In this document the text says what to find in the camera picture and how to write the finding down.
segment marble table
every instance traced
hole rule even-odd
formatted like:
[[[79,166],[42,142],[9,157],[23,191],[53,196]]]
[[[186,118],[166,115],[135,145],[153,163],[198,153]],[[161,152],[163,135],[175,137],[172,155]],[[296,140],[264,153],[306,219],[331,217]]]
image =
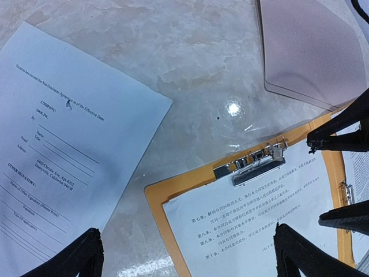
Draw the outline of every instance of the marble table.
[[[320,2],[369,61],[344,1]],[[102,233],[103,276],[177,276],[144,187],[324,113],[265,91],[254,0],[1,0],[0,48],[24,20],[174,101]]]

